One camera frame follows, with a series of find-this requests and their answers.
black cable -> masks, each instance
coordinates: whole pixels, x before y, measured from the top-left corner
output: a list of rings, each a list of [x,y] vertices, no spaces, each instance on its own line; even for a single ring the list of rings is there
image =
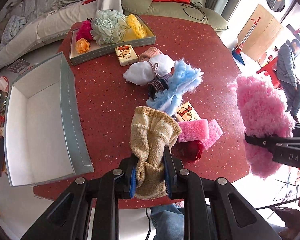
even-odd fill
[[[148,215],[148,209],[147,208],[146,208],[146,215],[147,215],[147,218],[149,219],[149,229],[148,229],[148,234],[146,236],[146,240],[148,240],[149,236],[150,236],[150,232],[151,232],[151,218]]]
[[[185,6],[185,8],[182,8],[182,9],[183,9],[183,11],[185,12],[185,14],[187,14],[189,17],[191,17],[191,18],[193,18],[193,19],[196,19],[196,20],[198,20],[198,21],[201,21],[201,22],[204,21],[204,19],[207,19],[207,24],[209,24],[209,20],[208,20],[206,14],[205,14],[202,10],[200,10],[200,9],[203,7],[202,4],[201,4],[200,2],[190,2],[189,4],[182,3],[181,6]],[[186,10],[185,10],[186,8],[197,9],[198,11],[200,11],[200,12],[203,14],[203,19],[198,19],[198,18],[196,18],[196,17],[193,17],[193,16],[189,15],[189,14],[186,12]]]
[[[269,206],[256,208],[256,210],[265,209],[265,208],[270,208],[270,207],[276,207],[276,206],[281,206],[281,205],[283,205],[283,204],[288,204],[288,203],[291,203],[291,202],[295,202],[295,201],[297,201],[297,200],[299,200],[299,199],[300,199],[300,197],[295,198],[295,199],[292,199],[292,200],[287,200],[287,201],[284,201],[284,202],[280,202],[280,203],[277,203],[277,204],[272,204],[272,205],[269,205]]]

red stool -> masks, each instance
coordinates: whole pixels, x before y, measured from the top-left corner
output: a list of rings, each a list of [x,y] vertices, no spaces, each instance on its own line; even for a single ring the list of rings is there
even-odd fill
[[[256,72],[256,74],[259,74],[259,73],[265,71],[264,75],[270,76],[271,83],[274,88],[280,87],[280,81],[278,80],[277,75],[274,71],[277,69],[277,61],[278,61],[278,57],[272,58],[266,65],[264,65],[261,69],[259,69]]]

white throw blanket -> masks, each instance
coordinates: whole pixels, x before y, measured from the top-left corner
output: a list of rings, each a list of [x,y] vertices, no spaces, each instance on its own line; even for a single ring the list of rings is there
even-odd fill
[[[16,34],[25,26],[27,23],[24,17],[12,15],[4,29],[1,37],[0,50],[13,39]]]

beige leather sofa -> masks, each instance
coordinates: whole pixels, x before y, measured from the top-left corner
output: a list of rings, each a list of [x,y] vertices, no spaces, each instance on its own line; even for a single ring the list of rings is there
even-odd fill
[[[185,5],[177,2],[152,2],[152,0],[123,0],[122,7],[126,14],[137,15],[156,15],[174,17],[204,24],[209,24],[216,31],[224,31],[228,29],[227,21],[215,11],[205,8],[206,0],[190,0],[194,3],[200,2],[202,8],[199,10],[186,8]]]

blue gripper pad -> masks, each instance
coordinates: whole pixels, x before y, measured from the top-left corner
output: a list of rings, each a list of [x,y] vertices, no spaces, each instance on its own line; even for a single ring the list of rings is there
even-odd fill
[[[168,197],[172,197],[172,192],[171,192],[171,181],[168,173],[168,165],[166,161],[166,157],[163,155],[163,163],[164,163],[164,182],[166,184],[166,192],[168,194]]]
[[[133,198],[134,194],[136,193],[137,188],[137,178],[136,178],[136,167],[134,166],[132,169],[131,174],[131,181],[130,181],[130,197]]]

